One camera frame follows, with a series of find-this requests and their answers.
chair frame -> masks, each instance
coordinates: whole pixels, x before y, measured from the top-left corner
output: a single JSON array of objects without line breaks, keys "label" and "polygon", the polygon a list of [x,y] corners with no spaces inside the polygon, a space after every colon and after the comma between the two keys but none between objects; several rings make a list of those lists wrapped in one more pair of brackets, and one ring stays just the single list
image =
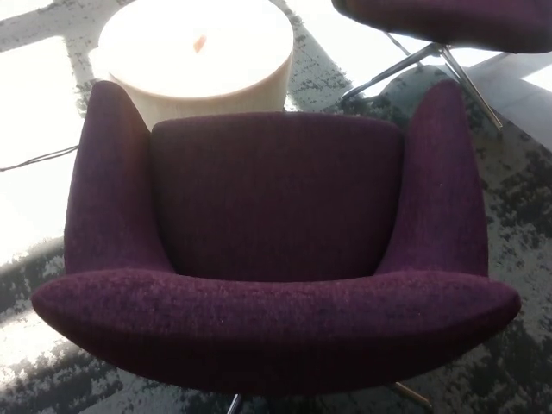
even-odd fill
[{"label": "chair frame", "polygon": [[433,42],[430,43],[428,46],[420,49],[419,51],[415,53],[408,53],[407,50],[405,50],[398,41],[392,38],[390,34],[387,34],[387,36],[392,40],[392,42],[398,46],[403,52],[407,53],[408,56],[401,60],[399,63],[391,66],[389,69],[384,70],[379,75],[375,76],[368,82],[356,86],[355,88],[351,89],[350,91],[345,92],[345,94],[341,98],[342,105],[347,104],[348,100],[352,97],[355,97],[365,89],[374,86],[381,82],[382,80],[385,80],[392,75],[412,66],[415,64],[419,64],[421,60],[428,58],[430,56],[436,56],[436,57],[442,57],[444,58],[446,65],[448,69],[452,72],[454,77],[458,82],[460,82],[461,85],[463,85],[471,98],[477,102],[477,104],[481,107],[487,118],[489,118],[489,121],[492,122],[492,125],[500,132],[502,130],[502,122],[499,120],[497,115],[495,114],[494,110],[489,106],[489,104],[486,102],[486,100],[481,96],[480,92],[478,91],[477,87],[474,85],[474,82],[472,79],[467,75],[466,71],[462,68],[462,66],[458,63],[458,61],[455,59],[453,54],[451,53],[451,49],[453,49],[453,46],[450,45],[443,45],[442,43]]},{"label": "chair frame", "polygon": [[[433,405],[431,404],[431,402],[417,392],[410,389],[408,386],[405,386],[400,382],[395,382],[387,388],[397,393],[400,397],[406,398],[412,403],[419,405],[425,410],[425,412],[433,413]],[[230,405],[227,414],[238,414],[242,409],[243,399],[244,398],[241,394],[236,394],[234,396],[234,399],[232,400],[232,404]]]}]

side table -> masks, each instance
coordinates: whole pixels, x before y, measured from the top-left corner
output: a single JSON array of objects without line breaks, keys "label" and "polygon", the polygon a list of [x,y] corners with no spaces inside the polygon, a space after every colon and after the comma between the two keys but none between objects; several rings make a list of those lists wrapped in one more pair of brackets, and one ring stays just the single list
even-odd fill
[{"label": "side table", "polygon": [[152,128],[166,119],[283,110],[293,29],[269,0],[136,0],[98,51]]}]

power cord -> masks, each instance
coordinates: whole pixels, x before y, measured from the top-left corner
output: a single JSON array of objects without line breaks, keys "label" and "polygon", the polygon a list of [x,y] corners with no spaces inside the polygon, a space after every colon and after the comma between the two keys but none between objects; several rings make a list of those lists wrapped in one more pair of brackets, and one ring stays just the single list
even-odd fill
[{"label": "power cord", "polygon": [[6,171],[15,170],[16,168],[21,168],[22,166],[30,166],[31,164],[35,164],[37,162],[47,161],[47,160],[53,160],[54,158],[59,158],[64,155],[70,154],[73,151],[76,151],[78,148],[78,145],[75,145],[73,147],[61,149],[59,151],[54,151],[52,153],[43,154],[38,157],[31,158],[30,160],[26,160],[22,162],[21,164],[17,164],[15,166],[6,166],[3,168],[0,168],[0,173],[5,173]]}]

swivel chair base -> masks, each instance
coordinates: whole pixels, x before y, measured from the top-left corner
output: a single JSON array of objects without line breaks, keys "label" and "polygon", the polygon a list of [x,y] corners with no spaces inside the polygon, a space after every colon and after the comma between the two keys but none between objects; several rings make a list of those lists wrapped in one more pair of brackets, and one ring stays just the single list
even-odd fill
[{"label": "swivel chair base", "polygon": [[396,65],[393,65],[389,69],[386,69],[385,71],[375,76],[365,84],[359,85],[351,89],[350,91],[347,91],[342,96],[342,100],[341,100],[342,104],[345,104],[351,97],[358,95],[359,93],[369,88],[370,86],[376,85],[382,80],[387,79],[390,76],[412,65],[418,64],[421,60],[429,56],[441,56],[445,59],[448,69],[450,69],[450,71],[456,77],[456,80],[458,80],[461,83],[461,85],[466,87],[469,95],[475,100],[475,102],[479,104],[483,112],[485,112],[485,115],[489,118],[489,120],[492,122],[495,128],[500,132],[502,130],[502,122],[499,120],[499,118],[494,113],[494,111],[489,106],[489,104],[485,101],[485,99],[481,96],[480,92],[475,87],[472,79],[468,77],[467,73],[464,71],[464,69],[461,67],[461,65],[452,55],[452,53],[450,52],[451,48],[452,48],[451,46],[443,45],[440,43],[430,43],[428,46],[424,47],[423,49],[410,54],[405,59],[397,63]]}]

purple chair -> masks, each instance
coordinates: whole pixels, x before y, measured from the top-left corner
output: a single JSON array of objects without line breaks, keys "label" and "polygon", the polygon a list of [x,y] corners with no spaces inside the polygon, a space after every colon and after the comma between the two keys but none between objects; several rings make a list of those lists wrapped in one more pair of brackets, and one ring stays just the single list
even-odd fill
[{"label": "purple chair", "polygon": [[428,56],[442,56],[450,71],[501,130],[502,123],[450,49],[454,46],[507,53],[552,51],[550,0],[332,0],[332,3],[341,14],[359,23],[432,42],[345,93],[343,103]]},{"label": "purple chair", "polygon": [[[268,397],[390,386],[500,332],[520,298],[487,277],[459,86],[403,134],[358,116],[253,113],[149,132],[94,86],[66,276],[36,312],[86,351],[176,386]],[[236,412],[238,395],[230,412]]]}]

